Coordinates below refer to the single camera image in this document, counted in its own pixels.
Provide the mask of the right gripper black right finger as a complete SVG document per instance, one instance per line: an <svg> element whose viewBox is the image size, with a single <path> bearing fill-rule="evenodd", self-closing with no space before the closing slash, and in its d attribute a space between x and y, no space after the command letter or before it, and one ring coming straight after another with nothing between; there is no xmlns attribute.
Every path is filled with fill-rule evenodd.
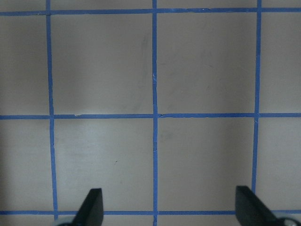
<svg viewBox="0 0 301 226"><path fill-rule="evenodd" d="M241 226L281 226L278 219L247 186L237 186L235 215Z"/></svg>

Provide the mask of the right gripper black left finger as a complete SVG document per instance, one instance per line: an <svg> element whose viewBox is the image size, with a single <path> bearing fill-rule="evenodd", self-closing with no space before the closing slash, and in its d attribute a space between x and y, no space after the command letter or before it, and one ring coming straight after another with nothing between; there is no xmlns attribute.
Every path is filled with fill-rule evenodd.
<svg viewBox="0 0 301 226"><path fill-rule="evenodd" d="M101 226L104 218L103 196L101 188L93 188L88 192L72 226Z"/></svg>

